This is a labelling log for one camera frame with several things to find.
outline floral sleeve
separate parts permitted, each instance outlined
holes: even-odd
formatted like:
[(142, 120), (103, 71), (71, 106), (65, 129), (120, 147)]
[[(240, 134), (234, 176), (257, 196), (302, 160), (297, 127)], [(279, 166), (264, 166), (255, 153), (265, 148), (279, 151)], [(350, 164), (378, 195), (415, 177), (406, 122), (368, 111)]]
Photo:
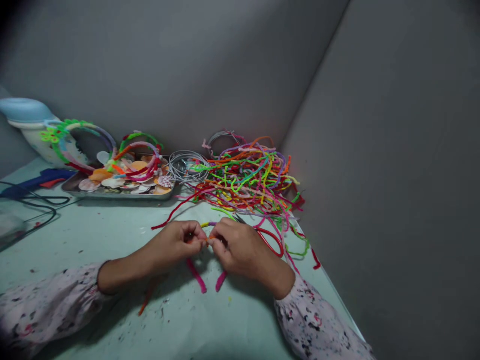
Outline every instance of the floral sleeve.
[(298, 274), (290, 294), (275, 301), (280, 327), (301, 359), (375, 359), (360, 337)]
[(100, 293), (103, 263), (63, 272), (0, 297), (1, 344), (14, 358), (31, 359), (53, 340), (87, 325), (110, 299)]

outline hand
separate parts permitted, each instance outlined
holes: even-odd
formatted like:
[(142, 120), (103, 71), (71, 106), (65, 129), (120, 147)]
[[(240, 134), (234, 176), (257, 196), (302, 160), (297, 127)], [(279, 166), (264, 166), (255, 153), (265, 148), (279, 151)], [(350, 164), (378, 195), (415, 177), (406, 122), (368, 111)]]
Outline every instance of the hand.
[[(219, 239), (223, 238), (227, 247)], [(264, 243), (255, 229), (229, 218), (213, 228), (208, 243), (229, 273), (259, 281), (277, 300), (284, 299), (295, 284), (295, 273)]]
[(98, 287), (104, 294), (115, 294), (132, 282), (165, 274), (198, 254), (206, 239), (198, 221), (173, 221), (140, 250), (105, 263), (98, 273)]

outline metal tray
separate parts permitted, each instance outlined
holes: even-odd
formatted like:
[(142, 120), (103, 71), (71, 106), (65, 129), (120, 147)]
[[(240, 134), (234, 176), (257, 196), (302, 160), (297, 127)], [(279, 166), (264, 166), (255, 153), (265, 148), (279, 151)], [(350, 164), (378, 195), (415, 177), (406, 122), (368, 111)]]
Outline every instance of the metal tray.
[(81, 199), (122, 199), (122, 200), (157, 200), (157, 201), (167, 201), (170, 200), (174, 194), (175, 185), (172, 187), (169, 193), (163, 195), (154, 195), (154, 194), (129, 194), (129, 193), (102, 193), (102, 192), (86, 192), (79, 189), (79, 184), (82, 180), (86, 179), (88, 176), (79, 171), (76, 175), (73, 175), (67, 181), (63, 183), (61, 189), (70, 194), (73, 197)]

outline table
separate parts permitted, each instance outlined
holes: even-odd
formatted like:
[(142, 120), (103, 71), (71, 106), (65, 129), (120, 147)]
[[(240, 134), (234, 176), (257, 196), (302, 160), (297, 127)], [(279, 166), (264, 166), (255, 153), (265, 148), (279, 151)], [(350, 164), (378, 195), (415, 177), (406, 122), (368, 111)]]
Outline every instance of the table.
[[(18, 184), (37, 177), (47, 167), (38, 158), (4, 180)], [(65, 195), (60, 186), (37, 193)], [(0, 293), (67, 268), (131, 254), (157, 233), (150, 228), (163, 223), (178, 201), (172, 199), (159, 206), (157, 201), (73, 198), (54, 221), (0, 253)], [(49, 217), (7, 199), (0, 200), (0, 209), (29, 220), (30, 225)], [(218, 222), (224, 216), (205, 202), (185, 204), (176, 215), (176, 220), (201, 224)], [(259, 222), (256, 217), (242, 218), (250, 225)], [(274, 231), (270, 224), (262, 227)], [(205, 228), (207, 235), (211, 229)], [(303, 251), (303, 242), (291, 231), (285, 241), (291, 251)], [(273, 298), (263, 288), (229, 276), (217, 293), (215, 285), (222, 267), (212, 249), (194, 261), (207, 286), (206, 294), (201, 294), (187, 266), (180, 264), (159, 286), (142, 316), (138, 312), (145, 283), (114, 298), (91, 324), (50, 344), (38, 359), (295, 359), (277, 324)], [(311, 252), (295, 263), (301, 275), (362, 336), (324, 268), (313, 270)]]

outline blue lid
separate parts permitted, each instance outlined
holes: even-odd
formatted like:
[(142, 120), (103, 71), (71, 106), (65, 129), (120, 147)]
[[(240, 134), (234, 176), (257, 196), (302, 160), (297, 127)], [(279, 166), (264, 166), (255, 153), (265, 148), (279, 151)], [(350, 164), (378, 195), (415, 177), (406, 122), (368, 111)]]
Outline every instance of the blue lid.
[(4, 113), (8, 120), (17, 123), (42, 123), (45, 120), (55, 120), (55, 115), (43, 102), (20, 97), (1, 99), (0, 112)]

